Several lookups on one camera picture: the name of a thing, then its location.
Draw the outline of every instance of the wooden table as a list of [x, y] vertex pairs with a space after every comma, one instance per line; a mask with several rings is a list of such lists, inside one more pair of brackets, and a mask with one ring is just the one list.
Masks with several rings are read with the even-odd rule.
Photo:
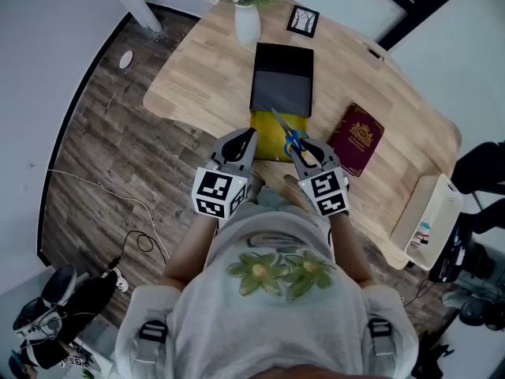
[[[292, 8], [283, 1], [260, 9], [261, 42], [314, 50], [310, 137], [327, 141], [351, 102], [384, 126], [363, 174], [350, 178], [350, 215], [389, 264], [403, 268], [407, 259], [389, 236], [420, 175], [451, 175], [459, 131], [410, 87], [389, 54], [364, 36], [322, 16], [313, 39], [288, 32]], [[370, 54], [369, 47], [381, 57]], [[234, 7], [218, 4], [160, 70], [144, 97], [145, 107], [216, 137], [249, 126], [255, 49], [236, 40]], [[309, 209], [293, 179], [285, 177], [297, 177], [293, 164], [256, 160], [254, 168], [278, 193]]]

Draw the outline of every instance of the white plastic basket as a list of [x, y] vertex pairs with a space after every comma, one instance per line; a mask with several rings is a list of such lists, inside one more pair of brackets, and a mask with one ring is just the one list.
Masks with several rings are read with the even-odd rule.
[[[422, 176], [391, 234], [391, 241], [414, 264], [429, 270], [442, 252], [462, 206], [462, 195], [445, 174]], [[430, 226], [428, 243], [412, 245], [423, 222]]]

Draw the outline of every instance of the person in black clothing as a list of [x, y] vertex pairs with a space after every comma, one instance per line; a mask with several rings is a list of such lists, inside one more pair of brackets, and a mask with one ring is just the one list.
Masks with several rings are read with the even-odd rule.
[[62, 328], [54, 338], [25, 340], [20, 351], [13, 352], [9, 367], [14, 376], [36, 379], [35, 366], [47, 370], [69, 356], [80, 357], [69, 344], [105, 309], [116, 286], [120, 291], [127, 290], [125, 282], [119, 269], [114, 268], [107, 276], [89, 280], [79, 287], [64, 306], [58, 307]]

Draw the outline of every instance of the maroon book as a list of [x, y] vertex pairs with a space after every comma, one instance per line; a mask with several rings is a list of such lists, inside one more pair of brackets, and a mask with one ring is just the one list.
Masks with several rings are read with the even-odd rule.
[[352, 103], [328, 144], [340, 158], [342, 166], [352, 175], [359, 177], [383, 133], [382, 125], [359, 105]]

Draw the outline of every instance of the dark wood floor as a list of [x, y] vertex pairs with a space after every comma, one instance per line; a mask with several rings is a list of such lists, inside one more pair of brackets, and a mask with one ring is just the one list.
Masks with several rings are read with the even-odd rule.
[[[173, 252], [195, 216], [190, 197], [193, 178], [214, 137], [157, 118], [142, 105], [150, 83], [195, 24], [174, 13], [155, 13], [164, 36], [154, 36], [131, 20], [104, 55], [66, 130], [55, 168], [143, 201], [168, 251]], [[133, 51], [133, 62], [121, 70], [119, 58], [127, 50]], [[130, 230], [154, 235], [141, 205], [53, 174], [43, 220], [43, 254], [56, 268], [72, 263], [79, 272], [96, 276], [120, 254]], [[397, 289], [405, 303], [411, 300], [426, 272], [417, 267], [403, 271], [389, 267], [377, 248], [365, 236], [359, 237], [376, 278]], [[103, 312], [116, 325], [122, 321], [132, 289], [154, 283], [163, 270], [163, 259], [156, 249], [140, 252], [135, 235], [130, 235], [120, 268], [130, 289], [125, 294], [117, 292]], [[419, 333], [437, 330], [452, 314], [440, 301], [446, 289], [446, 285], [435, 285], [406, 308]]]

